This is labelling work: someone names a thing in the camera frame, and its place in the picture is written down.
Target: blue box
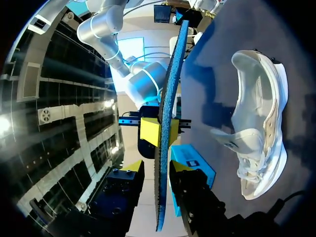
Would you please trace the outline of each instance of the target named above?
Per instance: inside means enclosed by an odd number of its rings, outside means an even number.
[[[201,169],[207,176],[207,184],[211,189],[214,183],[216,172],[194,149],[191,144],[171,146],[171,160],[175,160],[192,169]],[[172,192],[173,205],[177,217],[181,216],[180,207],[177,205],[175,195]]]

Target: ceiling light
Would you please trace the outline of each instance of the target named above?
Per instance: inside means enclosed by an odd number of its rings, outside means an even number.
[[[118,147],[114,147],[112,150],[111,150],[111,153],[112,154],[115,154],[116,152],[119,151],[119,148]]]
[[[10,127],[11,124],[6,118],[0,118],[0,133],[7,132]]]
[[[110,101],[104,101],[104,107],[109,108],[112,106],[112,103]]]

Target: shoe sole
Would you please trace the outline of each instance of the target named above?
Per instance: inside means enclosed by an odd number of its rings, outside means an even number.
[[[264,178],[265,180],[268,179],[268,182],[264,185],[262,190],[259,191],[258,193],[256,193],[256,191],[255,191],[251,195],[247,195],[247,196],[244,195],[244,198],[246,200],[256,199],[256,198],[260,197],[261,195],[263,195],[265,192],[267,192],[281,176],[281,174],[285,168],[286,161],[287,161],[287,153],[286,153],[283,141],[282,141],[282,130],[281,130],[282,112],[283,112],[285,105],[287,103],[287,100],[288,100],[288,83],[287,83],[287,79],[286,79],[285,68],[284,68],[283,64],[276,64],[276,65],[273,64],[270,61],[270,59],[268,57],[266,57],[265,55],[259,54],[259,57],[260,57],[261,61],[264,61],[270,67],[274,67],[276,69],[276,74],[278,75],[278,80],[279,80],[279,84],[280,84],[280,93],[279,93],[280,94],[280,103],[279,103],[280,117],[277,120],[276,146],[281,146],[281,148],[280,148],[280,153],[275,154],[274,157],[272,157],[272,160],[277,159],[277,163],[275,165],[273,165],[275,168],[273,169],[271,174],[268,177],[266,176]]]

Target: blue sponge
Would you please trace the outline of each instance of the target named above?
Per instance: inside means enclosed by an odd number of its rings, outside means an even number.
[[[184,20],[167,70],[159,108],[158,120],[161,124],[161,136],[160,147],[156,148],[155,154],[156,231],[162,230],[166,210],[168,149],[172,109],[187,44],[188,27],[189,22]]]

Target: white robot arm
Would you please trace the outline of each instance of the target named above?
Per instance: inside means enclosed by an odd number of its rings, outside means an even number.
[[[79,25],[77,36],[81,42],[92,46],[100,53],[122,77],[130,73],[134,75],[129,81],[122,83],[126,83],[126,94],[136,107],[140,108],[147,102],[158,102],[158,94],[163,87],[168,63],[141,62],[135,57],[123,59],[114,40],[114,34],[123,27],[123,10],[128,6],[127,4],[130,4],[128,0],[103,0],[100,10]]]

